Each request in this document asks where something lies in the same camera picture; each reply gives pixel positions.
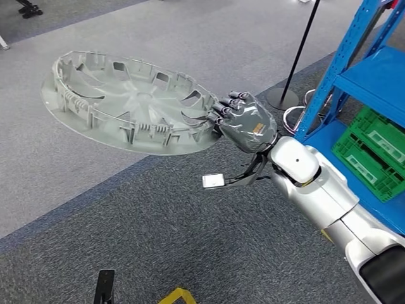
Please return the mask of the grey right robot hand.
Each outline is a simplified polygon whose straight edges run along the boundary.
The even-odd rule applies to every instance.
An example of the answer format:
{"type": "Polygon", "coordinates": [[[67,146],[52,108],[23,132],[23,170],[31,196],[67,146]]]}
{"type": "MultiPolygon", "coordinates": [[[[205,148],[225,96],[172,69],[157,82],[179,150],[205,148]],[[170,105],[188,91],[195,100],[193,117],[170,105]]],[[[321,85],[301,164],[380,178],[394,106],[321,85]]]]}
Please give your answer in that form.
{"type": "Polygon", "coordinates": [[[263,152],[278,136],[274,116],[250,92],[232,91],[214,102],[207,118],[245,153],[263,152]]]}

